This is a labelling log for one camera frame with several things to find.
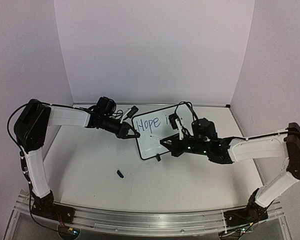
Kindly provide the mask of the white marker pen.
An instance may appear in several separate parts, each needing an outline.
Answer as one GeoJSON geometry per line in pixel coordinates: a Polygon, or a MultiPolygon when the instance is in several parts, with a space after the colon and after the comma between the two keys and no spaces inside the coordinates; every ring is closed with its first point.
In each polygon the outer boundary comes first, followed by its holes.
{"type": "Polygon", "coordinates": [[[154,135],[150,135],[151,138],[155,139],[155,140],[158,140],[160,143],[171,143],[171,140],[168,139],[167,137],[166,138],[160,138],[160,137],[157,137],[157,136],[154,136],[154,135]]]}

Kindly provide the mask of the white whiteboard with black frame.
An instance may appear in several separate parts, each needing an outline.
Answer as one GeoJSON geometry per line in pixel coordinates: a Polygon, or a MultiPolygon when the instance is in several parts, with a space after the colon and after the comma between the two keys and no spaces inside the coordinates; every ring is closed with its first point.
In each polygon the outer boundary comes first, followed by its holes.
{"type": "Polygon", "coordinates": [[[158,140],[150,137],[150,135],[163,139],[181,133],[178,129],[172,129],[169,122],[169,115],[174,113],[179,116],[182,126],[191,132],[193,117],[184,103],[171,106],[142,105],[140,113],[132,118],[132,126],[140,133],[136,142],[139,156],[143,161],[154,158],[157,154],[163,155],[168,152],[158,140]]]}

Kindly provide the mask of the blue marker cap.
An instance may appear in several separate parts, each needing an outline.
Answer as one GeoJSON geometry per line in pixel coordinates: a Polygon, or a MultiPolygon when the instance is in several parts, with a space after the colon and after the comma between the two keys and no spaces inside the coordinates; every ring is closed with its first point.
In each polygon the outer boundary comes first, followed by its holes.
{"type": "Polygon", "coordinates": [[[122,172],[119,169],[116,171],[116,173],[120,178],[122,178],[122,179],[124,178],[124,175],[122,174],[122,172]]]}

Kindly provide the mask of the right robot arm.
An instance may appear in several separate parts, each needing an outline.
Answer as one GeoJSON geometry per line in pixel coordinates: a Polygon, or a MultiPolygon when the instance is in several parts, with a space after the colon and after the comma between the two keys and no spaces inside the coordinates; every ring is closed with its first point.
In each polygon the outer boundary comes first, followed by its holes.
{"type": "Polygon", "coordinates": [[[173,157],[184,153],[203,155],[220,165],[258,159],[284,160],[281,172],[257,188],[245,207],[224,212],[229,227],[266,220],[272,202],[300,182],[300,126],[296,122],[289,123],[283,130],[251,137],[218,137],[215,124],[206,118],[194,120],[191,132],[178,119],[172,119],[172,127],[179,132],[161,139],[160,144],[173,157]]]}

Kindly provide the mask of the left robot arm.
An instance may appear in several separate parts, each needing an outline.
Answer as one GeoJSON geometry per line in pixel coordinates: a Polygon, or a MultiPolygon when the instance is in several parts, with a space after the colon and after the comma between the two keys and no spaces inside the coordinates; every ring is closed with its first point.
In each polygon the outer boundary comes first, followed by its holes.
{"type": "Polygon", "coordinates": [[[20,148],[22,173],[34,199],[32,213],[55,221],[72,221],[75,210],[61,206],[54,201],[49,187],[44,161],[43,146],[50,126],[75,126],[87,129],[102,129],[114,134],[118,139],[137,139],[140,133],[126,119],[132,118],[138,108],[132,106],[116,117],[117,104],[108,97],[100,97],[89,108],[73,107],[41,102],[31,99],[14,124],[16,143],[20,148]]]}

